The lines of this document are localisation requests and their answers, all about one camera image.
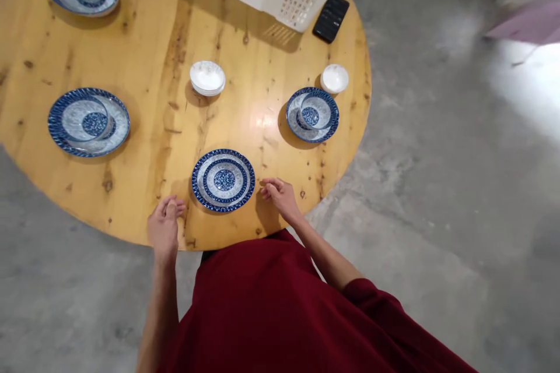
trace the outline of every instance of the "pink object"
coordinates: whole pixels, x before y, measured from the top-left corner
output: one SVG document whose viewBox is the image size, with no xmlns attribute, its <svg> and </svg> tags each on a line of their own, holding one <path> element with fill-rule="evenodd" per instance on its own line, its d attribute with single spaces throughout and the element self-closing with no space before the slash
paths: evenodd
<svg viewBox="0 0 560 373">
<path fill-rule="evenodd" d="M 560 1 L 522 8 L 486 36 L 537 45 L 560 43 Z"/>
</svg>

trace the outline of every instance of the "small white cup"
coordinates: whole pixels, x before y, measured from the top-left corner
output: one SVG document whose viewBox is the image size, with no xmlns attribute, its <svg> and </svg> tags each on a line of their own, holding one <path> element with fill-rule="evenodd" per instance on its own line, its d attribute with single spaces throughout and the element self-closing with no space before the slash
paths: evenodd
<svg viewBox="0 0 560 373">
<path fill-rule="evenodd" d="M 338 94 L 348 87 L 349 76 L 344 67 L 331 64 L 321 74 L 321 87 L 330 94 Z"/>
<path fill-rule="evenodd" d="M 198 93 L 213 96 L 226 85 L 226 75 L 222 68 L 212 61 L 199 61 L 192 65 L 191 83 Z"/>
</svg>

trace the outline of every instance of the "gray floor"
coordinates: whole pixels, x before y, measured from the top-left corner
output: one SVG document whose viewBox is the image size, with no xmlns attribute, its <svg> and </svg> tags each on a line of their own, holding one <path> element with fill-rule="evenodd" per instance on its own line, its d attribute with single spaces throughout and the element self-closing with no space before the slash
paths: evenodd
<svg viewBox="0 0 560 373">
<path fill-rule="evenodd" d="M 493 1 L 356 0 L 372 112 L 310 219 L 475 368 L 558 372 L 560 48 L 481 39 Z M 65 214 L 3 152 L 0 173 L 0 371 L 132 371 L 150 251 Z M 199 261 L 180 256 L 182 313 Z"/>
</svg>

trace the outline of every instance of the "person's right hand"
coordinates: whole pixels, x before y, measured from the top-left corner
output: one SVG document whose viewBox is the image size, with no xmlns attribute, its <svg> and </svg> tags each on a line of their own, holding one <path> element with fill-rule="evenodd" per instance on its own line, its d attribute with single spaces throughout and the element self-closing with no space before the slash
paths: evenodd
<svg viewBox="0 0 560 373">
<path fill-rule="evenodd" d="M 262 180 L 264 187 L 261 190 L 265 201 L 272 202 L 280 212 L 280 215 L 288 223 L 293 224 L 303 217 L 296 203 L 296 196 L 293 193 L 292 184 L 284 182 L 280 178 L 265 178 Z"/>
</svg>

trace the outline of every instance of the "wooden tabletop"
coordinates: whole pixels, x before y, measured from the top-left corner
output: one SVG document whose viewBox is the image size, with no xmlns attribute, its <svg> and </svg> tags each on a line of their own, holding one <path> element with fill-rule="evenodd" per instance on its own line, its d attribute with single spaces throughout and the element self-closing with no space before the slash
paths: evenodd
<svg viewBox="0 0 560 373">
<path fill-rule="evenodd" d="M 368 46 L 355 4 L 327 45 L 287 29 L 237 0 L 121 0 L 110 16 L 75 16 L 50 0 L 0 0 L 0 140 L 51 200 L 122 240 L 148 244 L 147 216 L 161 197 L 187 200 L 181 249 L 219 249 L 262 238 L 286 223 L 261 200 L 259 181 L 291 182 L 308 212 L 346 171 L 365 130 L 371 95 Z M 192 63 L 213 60 L 227 85 L 194 93 Z M 285 119 L 298 89 L 318 85 L 329 63 L 350 75 L 335 100 L 340 125 L 320 144 L 299 140 Z M 66 154 L 50 138 L 47 115 L 68 90 L 115 94 L 131 117 L 128 140 L 95 159 Z M 245 155 L 257 176 L 252 198 L 217 214 L 193 195 L 198 159 L 218 148 Z"/>
</svg>

